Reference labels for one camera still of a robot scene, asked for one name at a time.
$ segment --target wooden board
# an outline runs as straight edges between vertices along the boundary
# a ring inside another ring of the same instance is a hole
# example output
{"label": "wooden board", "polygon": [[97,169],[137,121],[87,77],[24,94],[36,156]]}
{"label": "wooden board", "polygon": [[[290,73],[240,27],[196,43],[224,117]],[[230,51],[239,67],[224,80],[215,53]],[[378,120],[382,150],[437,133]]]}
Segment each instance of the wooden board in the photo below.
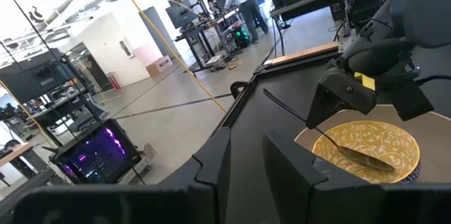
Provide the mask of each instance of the wooden board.
{"label": "wooden board", "polygon": [[299,58],[300,56],[313,56],[313,55],[317,55],[320,52],[325,52],[325,51],[333,51],[333,50],[338,51],[338,49],[339,49],[339,44],[337,42],[333,42],[330,44],[323,44],[323,45],[320,45],[320,46],[317,46],[317,47],[314,47],[311,49],[299,51],[295,54],[290,54],[290,55],[281,56],[281,57],[278,57],[275,59],[268,60],[267,62],[265,62],[265,65],[286,62],[286,61],[289,61],[294,58]]}
{"label": "wooden board", "polygon": [[12,161],[15,158],[18,158],[23,153],[25,153],[27,150],[33,148],[33,145],[31,143],[24,143],[18,146],[13,147],[13,152],[9,155],[3,157],[0,159],[0,167],[7,164],[8,162]]}

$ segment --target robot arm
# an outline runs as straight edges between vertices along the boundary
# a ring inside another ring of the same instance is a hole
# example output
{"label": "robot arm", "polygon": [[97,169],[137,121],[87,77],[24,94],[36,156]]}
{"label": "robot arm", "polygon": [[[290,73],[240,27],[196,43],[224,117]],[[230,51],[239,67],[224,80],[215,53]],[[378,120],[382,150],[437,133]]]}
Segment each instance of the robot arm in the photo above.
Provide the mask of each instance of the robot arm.
{"label": "robot arm", "polygon": [[[420,69],[411,59],[415,46],[433,49],[451,44],[451,14],[447,0],[387,0],[336,61],[329,63],[311,105],[307,127],[314,128],[343,109],[369,113],[383,94],[409,120],[433,110],[414,79]],[[354,78],[372,77],[376,89]]]}

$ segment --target yellow tag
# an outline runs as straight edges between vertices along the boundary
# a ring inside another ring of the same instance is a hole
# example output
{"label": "yellow tag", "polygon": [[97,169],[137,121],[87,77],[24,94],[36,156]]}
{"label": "yellow tag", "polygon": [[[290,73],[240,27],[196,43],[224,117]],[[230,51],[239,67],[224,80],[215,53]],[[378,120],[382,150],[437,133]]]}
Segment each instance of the yellow tag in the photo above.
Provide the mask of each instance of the yellow tag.
{"label": "yellow tag", "polygon": [[376,83],[373,78],[357,72],[354,74],[354,77],[361,80],[364,87],[376,91]]}

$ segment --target yellow rope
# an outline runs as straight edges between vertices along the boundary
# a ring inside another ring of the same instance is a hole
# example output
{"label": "yellow rope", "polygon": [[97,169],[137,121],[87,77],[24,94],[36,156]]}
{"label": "yellow rope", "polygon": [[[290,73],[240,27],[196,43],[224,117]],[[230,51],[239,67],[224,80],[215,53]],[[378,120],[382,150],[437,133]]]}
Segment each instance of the yellow rope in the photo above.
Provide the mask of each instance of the yellow rope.
{"label": "yellow rope", "polygon": [[149,25],[152,27],[152,29],[160,36],[161,40],[163,40],[166,47],[171,51],[174,58],[178,60],[178,62],[181,64],[181,66],[186,70],[188,74],[190,74],[191,78],[210,96],[210,98],[215,102],[215,104],[224,112],[226,112],[226,109],[214,98],[214,96],[208,91],[208,89],[192,74],[190,69],[183,63],[183,61],[177,56],[177,54],[172,50],[172,47],[169,45],[168,41],[163,37],[163,35],[158,31],[158,29],[155,27],[153,22],[147,17],[147,15],[141,10],[141,8],[137,5],[135,0],[131,0],[133,4],[136,6],[138,11],[140,12],[140,15],[149,23]]}
{"label": "yellow rope", "polygon": [[9,95],[11,95],[11,96],[13,97],[14,101],[16,101],[16,102],[19,104],[19,106],[23,109],[23,112],[25,112],[25,114],[27,114],[27,116],[28,116],[29,118],[31,118],[31,120],[33,120],[33,122],[35,122],[35,124],[36,124],[37,127],[39,128],[39,131],[41,132],[41,134],[42,134],[43,136],[45,135],[44,139],[47,141],[47,143],[49,144],[49,146],[52,147],[52,148],[58,148],[58,147],[57,147],[56,145],[54,145],[54,143],[50,140],[50,136],[48,136],[48,134],[45,133],[45,131],[42,129],[41,125],[35,120],[35,118],[33,118],[33,117],[31,116],[31,114],[28,112],[27,108],[25,108],[25,107],[19,102],[19,100],[17,100],[17,98],[14,96],[14,94],[9,90],[9,88],[6,86],[6,84],[3,83],[3,81],[1,81],[1,80],[0,80],[0,85],[2,85],[2,86],[6,89],[6,91],[9,93]]}

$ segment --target person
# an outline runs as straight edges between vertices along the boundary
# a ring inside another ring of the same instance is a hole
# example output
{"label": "person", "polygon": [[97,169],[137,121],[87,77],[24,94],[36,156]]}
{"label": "person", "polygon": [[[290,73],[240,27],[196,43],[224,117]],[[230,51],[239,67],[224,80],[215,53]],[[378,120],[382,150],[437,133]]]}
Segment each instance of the person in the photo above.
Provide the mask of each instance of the person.
{"label": "person", "polygon": [[254,18],[259,21],[260,27],[263,32],[265,32],[265,34],[268,33],[268,25],[260,14],[260,8],[256,0],[225,0],[225,2],[226,3],[224,6],[224,11],[229,9],[232,3],[240,5],[240,12],[242,14],[242,17],[245,19],[247,28],[249,29],[249,32],[252,36],[252,42],[254,44],[259,42],[259,35],[255,30]]}
{"label": "person", "polygon": [[209,8],[215,17],[218,17],[221,14],[221,10],[219,8],[217,0],[207,0],[209,2]]}

